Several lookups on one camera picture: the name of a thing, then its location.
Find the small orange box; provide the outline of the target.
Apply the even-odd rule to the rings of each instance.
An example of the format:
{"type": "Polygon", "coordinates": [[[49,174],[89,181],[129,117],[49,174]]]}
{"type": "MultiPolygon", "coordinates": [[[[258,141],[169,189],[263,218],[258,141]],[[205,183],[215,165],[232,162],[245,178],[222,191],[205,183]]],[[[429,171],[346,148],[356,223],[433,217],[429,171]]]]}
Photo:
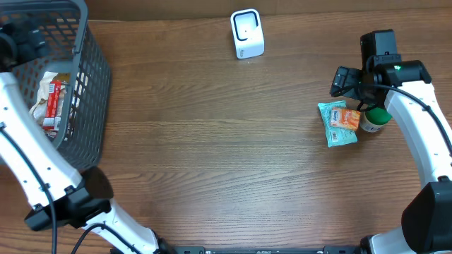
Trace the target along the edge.
{"type": "Polygon", "coordinates": [[[331,110],[330,125],[356,131],[359,127],[360,112],[352,109],[333,107],[331,110]]]}

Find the green lid jar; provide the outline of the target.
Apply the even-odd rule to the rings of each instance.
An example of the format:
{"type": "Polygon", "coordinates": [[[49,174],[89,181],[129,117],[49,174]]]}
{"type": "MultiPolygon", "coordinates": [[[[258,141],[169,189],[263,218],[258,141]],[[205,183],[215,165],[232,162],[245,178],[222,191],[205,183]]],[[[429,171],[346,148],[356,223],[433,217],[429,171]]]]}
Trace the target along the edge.
{"type": "Polygon", "coordinates": [[[381,108],[374,108],[361,113],[359,126],[363,131],[375,133],[380,131],[390,120],[392,116],[381,108]]]}

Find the teal white tissue pack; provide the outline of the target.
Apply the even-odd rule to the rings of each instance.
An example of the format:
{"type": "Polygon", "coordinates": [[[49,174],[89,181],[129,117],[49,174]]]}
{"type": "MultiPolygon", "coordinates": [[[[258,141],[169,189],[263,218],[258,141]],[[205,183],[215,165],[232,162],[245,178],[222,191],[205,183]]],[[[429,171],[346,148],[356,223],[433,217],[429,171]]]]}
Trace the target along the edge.
{"type": "Polygon", "coordinates": [[[331,126],[331,113],[334,107],[345,108],[345,100],[329,103],[318,103],[328,147],[348,145],[357,142],[357,136],[354,131],[331,126]]]}

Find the white snack wrapper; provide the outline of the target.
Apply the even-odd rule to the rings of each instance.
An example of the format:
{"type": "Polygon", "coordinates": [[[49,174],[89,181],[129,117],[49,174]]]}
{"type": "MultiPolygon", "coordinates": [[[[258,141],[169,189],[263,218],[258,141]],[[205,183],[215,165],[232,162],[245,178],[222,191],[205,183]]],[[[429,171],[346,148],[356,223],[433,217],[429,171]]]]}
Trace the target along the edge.
{"type": "MultiPolygon", "coordinates": [[[[63,104],[64,104],[64,98],[67,93],[67,89],[69,88],[69,81],[70,81],[71,74],[70,73],[55,73],[55,72],[46,72],[43,76],[43,78],[40,81],[40,87],[37,92],[37,100],[36,103],[31,107],[29,113],[35,120],[35,122],[42,128],[42,123],[44,120],[44,115],[47,108],[47,100],[49,95],[49,84],[52,81],[59,80],[62,82],[61,85],[61,93],[59,96],[59,104],[58,104],[58,113],[57,116],[61,118],[62,120],[62,111],[63,111],[63,104]]],[[[53,131],[53,130],[44,130],[44,133],[50,137],[55,138],[59,132],[53,131]]]]}

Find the red snack bar box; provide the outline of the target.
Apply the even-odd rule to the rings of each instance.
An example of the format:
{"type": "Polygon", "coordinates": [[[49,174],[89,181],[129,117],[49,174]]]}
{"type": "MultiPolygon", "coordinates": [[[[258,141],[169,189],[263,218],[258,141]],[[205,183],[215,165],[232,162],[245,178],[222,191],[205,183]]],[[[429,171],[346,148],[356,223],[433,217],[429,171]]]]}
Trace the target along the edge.
{"type": "Polygon", "coordinates": [[[59,130],[59,122],[61,118],[57,116],[59,96],[61,93],[62,82],[59,80],[52,81],[49,84],[49,95],[47,100],[47,108],[42,123],[44,130],[59,130]]]}

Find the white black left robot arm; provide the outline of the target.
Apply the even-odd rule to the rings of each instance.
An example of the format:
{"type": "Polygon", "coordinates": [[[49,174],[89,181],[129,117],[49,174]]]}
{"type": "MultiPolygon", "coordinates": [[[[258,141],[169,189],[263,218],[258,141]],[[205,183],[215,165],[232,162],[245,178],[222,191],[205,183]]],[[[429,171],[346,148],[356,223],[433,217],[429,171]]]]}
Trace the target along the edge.
{"type": "Polygon", "coordinates": [[[107,177],[92,167],[79,172],[44,136],[28,113],[12,68],[44,56],[45,39],[29,20],[1,25],[1,157],[22,186],[34,231],[67,224],[96,233],[121,253],[173,253],[153,230],[141,226],[113,198],[107,177]]]}

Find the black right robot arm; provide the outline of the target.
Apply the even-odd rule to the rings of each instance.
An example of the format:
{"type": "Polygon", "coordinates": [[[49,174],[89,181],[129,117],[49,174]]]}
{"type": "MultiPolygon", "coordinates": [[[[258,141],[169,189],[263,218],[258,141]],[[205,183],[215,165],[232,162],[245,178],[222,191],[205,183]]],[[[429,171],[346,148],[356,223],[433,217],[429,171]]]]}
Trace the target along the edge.
{"type": "Polygon", "coordinates": [[[385,109],[398,124],[417,166],[421,191],[400,226],[362,239],[367,253],[444,253],[451,250],[451,127],[419,60],[380,63],[371,72],[339,67],[331,85],[346,96],[385,109]]]}

